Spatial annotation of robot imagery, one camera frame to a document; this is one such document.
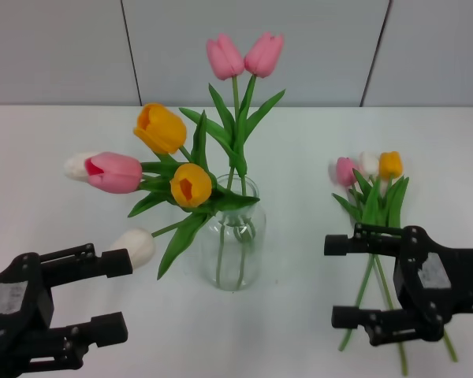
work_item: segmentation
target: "flower bouquet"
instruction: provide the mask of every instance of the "flower bouquet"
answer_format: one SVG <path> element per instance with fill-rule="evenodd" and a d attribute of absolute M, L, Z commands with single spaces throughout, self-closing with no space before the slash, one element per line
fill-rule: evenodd
<path fill-rule="evenodd" d="M 238 290 L 244 286 L 245 258 L 255 254 L 259 237 L 264 226 L 257 227 L 252 218 L 259 201 L 258 191 L 248 193 L 249 179 L 244 144 L 258 123 L 278 103 L 285 91 L 264 102 L 249 116 L 252 94 L 258 77 L 269 76 L 275 69 L 283 47 L 283 37 L 273 37 L 265 33 L 251 48 L 245 59 L 227 35 L 220 35 L 217 41 L 207 42 L 207 56 L 214 74 L 220 80 L 231 78 L 233 82 L 234 116 L 225 106 L 221 95 L 209 84 L 210 96 L 221 118 L 221 123 L 210 120 L 203 111 L 190 109 L 180 111 L 196 123 L 192 137 L 192 149 L 187 151 L 186 127 L 179 116 L 160 104 L 143 107 L 136 122 L 134 133 L 156 155 L 159 161 L 139 162 L 133 157 L 111 152 L 78 154 L 67 161 L 65 173 L 68 177 L 89 183 L 100 190 L 124 194 L 145 191 L 147 195 L 131 210 L 129 217 L 151 209 L 162 202 L 168 202 L 184 210 L 185 219 L 156 232 L 143 229 L 131 230 L 124 234 L 113 248 L 128 248 L 132 264 L 137 268 L 148 262 L 155 252 L 154 238 L 176 230 L 162 257 L 158 279 L 160 279 L 175 259 L 193 242 L 197 232 L 211 219 L 219 234 L 217 266 L 214 269 L 214 283 L 222 287 L 224 269 L 226 228 L 233 229 L 233 237 L 240 245 L 240 261 L 237 278 L 227 290 Z M 240 101 L 237 77 L 247 69 L 251 73 L 245 95 Z M 207 134 L 214 138 L 229 158 L 229 175 L 217 179 L 210 172 L 205 154 Z M 180 151 L 186 161 L 176 160 L 172 154 Z M 241 189 L 233 191 L 235 173 Z M 264 217 L 255 218 L 259 223 Z"/>
<path fill-rule="evenodd" d="M 354 198 L 355 205 L 340 195 L 333 193 L 333 197 L 355 222 L 392 228 L 401 227 L 401 207 L 409 178 L 402 176 L 403 164 L 399 153 L 396 151 L 383 153 L 378 159 L 373 154 L 363 152 L 359 156 L 359 167 L 350 158 L 340 157 L 337 161 L 336 172 L 337 182 L 348 188 L 348 193 Z M 387 182 L 386 189 L 383 192 L 380 188 L 382 180 Z M 360 191 L 357 190 L 356 183 L 359 185 Z M 380 257 L 377 254 L 370 254 L 368 257 L 355 306 L 361 306 L 372 269 L 376 269 L 377 276 L 382 284 L 382 293 L 387 309 L 393 309 L 394 304 L 387 285 L 387 279 Z M 348 329 L 338 347 L 339 351 L 345 349 L 351 334 L 352 329 Z M 443 339 L 452 361 L 457 361 L 456 352 L 446 330 Z M 400 354 L 401 373 L 406 376 L 408 374 L 408 364 L 404 345 L 398 343 L 397 346 Z"/>

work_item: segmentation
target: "white wall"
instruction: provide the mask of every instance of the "white wall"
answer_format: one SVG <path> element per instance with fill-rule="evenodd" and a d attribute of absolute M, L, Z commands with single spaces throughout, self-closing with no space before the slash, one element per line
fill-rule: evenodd
<path fill-rule="evenodd" d="M 473 0 L 394 0 L 365 106 L 473 106 Z"/>
<path fill-rule="evenodd" d="M 139 105 L 118 0 L 0 0 L 0 103 Z"/>
<path fill-rule="evenodd" d="M 285 49 L 273 76 L 257 84 L 255 103 L 287 88 L 282 106 L 357 106 L 388 0 L 123 3 L 144 102 L 207 105 L 208 81 L 231 102 L 231 84 L 210 70 L 207 38 L 227 33 L 245 54 L 272 31 L 285 35 Z"/>

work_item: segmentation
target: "table surface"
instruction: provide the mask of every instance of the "table surface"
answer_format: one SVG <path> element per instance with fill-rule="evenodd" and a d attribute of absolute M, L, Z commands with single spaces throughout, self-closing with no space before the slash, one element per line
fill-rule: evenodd
<path fill-rule="evenodd" d="M 105 250 L 124 231 L 154 231 L 183 217 L 172 206 L 127 219 L 141 193 L 110 195 L 63 176 L 74 152 L 110 150 L 155 160 L 132 133 L 138 107 L 0 106 L 0 272 L 24 252 L 49 253 L 87 242 Z M 207 115 L 217 119 L 214 109 Z M 194 125 L 186 121 L 188 130 Z M 395 345 L 373 348 L 362 328 L 347 350 L 331 327 L 333 305 L 351 306 L 366 256 L 322 254 L 324 236 L 351 232 L 331 197 L 340 156 L 398 150 L 410 176 L 402 224 L 424 227 L 441 244 L 473 247 L 473 109 L 274 109 L 246 144 L 249 176 L 267 214 L 263 272 L 246 291 L 218 291 L 197 269 L 199 244 L 156 280 L 158 254 L 131 276 L 96 278 L 54 289 L 52 326 L 122 311 L 125 344 L 92 347 L 78 372 L 32 376 L 108 378 L 398 377 Z M 207 145 L 215 174 L 228 171 Z M 385 258 L 388 278 L 393 261 Z M 375 276 L 363 301 L 383 308 Z M 473 315 L 447 327 L 460 362 L 442 343 L 406 344 L 410 376 L 473 377 Z"/>

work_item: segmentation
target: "artificial flower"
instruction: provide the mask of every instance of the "artificial flower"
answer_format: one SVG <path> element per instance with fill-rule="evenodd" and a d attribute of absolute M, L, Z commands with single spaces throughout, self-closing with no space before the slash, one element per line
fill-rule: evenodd
<path fill-rule="evenodd" d="M 272 74 L 284 46 L 284 36 L 272 36 L 264 33 L 245 56 L 245 69 L 258 77 Z"/>
<path fill-rule="evenodd" d="M 149 231 L 134 228 L 125 232 L 112 244 L 110 250 L 128 250 L 133 269 L 146 265 L 156 252 L 155 239 Z"/>
<path fill-rule="evenodd" d="M 359 171 L 363 176 L 378 175 L 378 157 L 371 152 L 362 152 L 359 155 Z"/>
<path fill-rule="evenodd" d="M 350 187 L 356 182 L 354 176 L 354 169 L 356 165 L 348 157 L 339 157 L 337 161 L 337 181 L 344 187 Z"/>
<path fill-rule="evenodd" d="M 380 165 L 378 167 L 380 177 L 384 180 L 396 179 L 403 174 L 403 164 L 401 164 L 400 153 L 384 152 L 380 155 Z"/>
<path fill-rule="evenodd" d="M 142 166 L 134 157 L 102 152 L 76 154 L 65 163 L 67 177 L 85 181 L 114 194 L 135 191 L 142 179 Z"/>
<path fill-rule="evenodd" d="M 199 165 L 181 165 L 170 181 L 172 195 L 181 207 L 198 207 L 212 193 L 212 181 Z"/>
<path fill-rule="evenodd" d="M 161 104 L 147 104 L 133 131 L 156 154 L 174 154 L 186 141 L 182 119 Z"/>
<path fill-rule="evenodd" d="M 244 71 L 244 59 L 226 34 L 220 34 L 217 41 L 207 41 L 207 56 L 212 71 L 220 80 L 238 76 Z"/>

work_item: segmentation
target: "glass vase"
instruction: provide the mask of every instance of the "glass vase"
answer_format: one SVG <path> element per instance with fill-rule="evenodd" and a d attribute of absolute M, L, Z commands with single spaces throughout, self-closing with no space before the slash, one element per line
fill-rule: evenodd
<path fill-rule="evenodd" d="M 229 175 L 218 177 L 228 187 Z M 233 192 L 242 194 L 242 181 L 234 176 Z M 255 182 L 245 178 L 246 195 L 259 197 Z M 201 269 L 215 287 L 239 291 L 258 278 L 261 269 L 266 215 L 260 202 L 212 217 L 201 230 Z"/>

